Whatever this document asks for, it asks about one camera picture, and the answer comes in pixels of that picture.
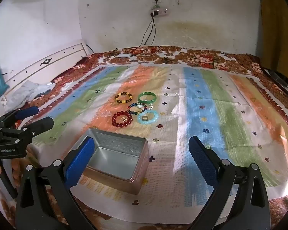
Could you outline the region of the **white wooden headboard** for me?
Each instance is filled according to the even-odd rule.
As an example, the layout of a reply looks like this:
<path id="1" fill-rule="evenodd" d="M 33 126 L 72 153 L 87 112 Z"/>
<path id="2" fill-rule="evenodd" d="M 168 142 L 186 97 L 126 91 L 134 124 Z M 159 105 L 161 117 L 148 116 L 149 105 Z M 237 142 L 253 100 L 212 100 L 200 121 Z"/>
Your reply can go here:
<path id="1" fill-rule="evenodd" d="M 59 74 L 75 66 L 78 61 L 87 55 L 89 55 L 89 49 L 86 44 L 83 41 L 78 41 L 69 47 L 56 50 L 51 55 L 30 64 L 15 74 L 8 74 L 6 84 L 9 88 L 0 98 L 0 115 L 4 114 L 5 111 L 6 96 L 11 95 L 15 90 L 19 89 L 24 82 L 49 83 Z"/>

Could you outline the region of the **yellow hanging cloth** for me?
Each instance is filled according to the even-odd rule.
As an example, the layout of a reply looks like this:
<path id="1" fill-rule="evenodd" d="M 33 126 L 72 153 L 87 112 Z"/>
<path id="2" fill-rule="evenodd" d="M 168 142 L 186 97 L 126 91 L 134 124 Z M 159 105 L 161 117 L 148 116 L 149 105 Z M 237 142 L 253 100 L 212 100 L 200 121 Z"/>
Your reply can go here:
<path id="1" fill-rule="evenodd" d="M 262 67 L 288 78 L 288 5 L 285 0 L 260 0 Z"/>

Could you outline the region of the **crumpled grey cloth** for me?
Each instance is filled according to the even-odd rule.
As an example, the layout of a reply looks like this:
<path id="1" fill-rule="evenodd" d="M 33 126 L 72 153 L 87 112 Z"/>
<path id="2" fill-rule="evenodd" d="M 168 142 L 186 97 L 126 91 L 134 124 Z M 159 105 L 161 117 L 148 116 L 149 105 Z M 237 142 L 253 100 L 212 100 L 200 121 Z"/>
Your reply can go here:
<path id="1" fill-rule="evenodd" d="M 25 103 L 32 101 L 39 95 L 50 92 L 54 87 L 55 83 L 38 84 L 27 80 L 15 92 L 6 95 L 6 109 L 15 110 L 21 108 Z"/>

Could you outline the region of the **striped colourful mat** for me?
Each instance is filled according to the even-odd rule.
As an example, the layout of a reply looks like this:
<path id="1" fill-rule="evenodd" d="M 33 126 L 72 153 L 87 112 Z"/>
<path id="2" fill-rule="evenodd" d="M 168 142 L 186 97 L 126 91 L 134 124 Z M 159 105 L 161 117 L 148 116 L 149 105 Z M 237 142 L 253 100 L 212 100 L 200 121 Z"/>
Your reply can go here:
<path id="1" fill-rule="evenodd" d="M 153 92 L 152 104 L 138 101 Z M 47 163 L 89 128 L 146 138 L 151 155 L 141 206 L 203 205 L 207 185 L 188 152 L 197 136 L 237 166 L 257 163 L 270 198 L 288 195 L 288 120 L 254 79 L 178 65 L 110 65 L 91 71 L 44 108 L 54 127 L 34 138 Z"/>

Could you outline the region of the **green jade bangle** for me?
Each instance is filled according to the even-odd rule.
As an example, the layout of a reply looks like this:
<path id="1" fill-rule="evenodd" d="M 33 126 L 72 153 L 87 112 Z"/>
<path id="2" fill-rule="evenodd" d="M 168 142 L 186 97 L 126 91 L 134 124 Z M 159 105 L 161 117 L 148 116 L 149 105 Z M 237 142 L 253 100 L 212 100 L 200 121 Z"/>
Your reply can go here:
<path id="1" fill-rule="evenodd" d="M 143 104 L 152 104 L 157 100 L 157 96 L 153 92 L 143 92 L 139 94 L 138 101 Z"/>

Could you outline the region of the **white power strip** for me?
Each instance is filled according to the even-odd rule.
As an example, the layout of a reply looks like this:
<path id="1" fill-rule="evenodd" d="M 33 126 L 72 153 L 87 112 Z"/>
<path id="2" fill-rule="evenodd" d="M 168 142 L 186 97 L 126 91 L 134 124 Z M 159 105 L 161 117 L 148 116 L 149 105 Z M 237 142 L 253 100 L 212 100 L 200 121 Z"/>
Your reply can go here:
<path id="1" fill-rule="evenodd" d="M 167 8 L 153 9 L 150 15 L 151 17 L 161 17 L 161 16 L 168 15 L 168 9 Z"/>

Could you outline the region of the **silver metal tin box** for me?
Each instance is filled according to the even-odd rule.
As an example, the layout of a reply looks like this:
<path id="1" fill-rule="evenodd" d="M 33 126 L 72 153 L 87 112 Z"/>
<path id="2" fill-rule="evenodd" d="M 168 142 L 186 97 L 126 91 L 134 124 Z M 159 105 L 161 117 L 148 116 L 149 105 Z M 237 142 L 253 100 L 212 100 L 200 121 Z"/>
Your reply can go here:
<path id="1" fill-rule="evenodd" d="M 150 158 L 147 139 L 90 128 L 73 149 L 85 143 L 93 153 L 84 176 L 123 192 L 140 192 Z"/>

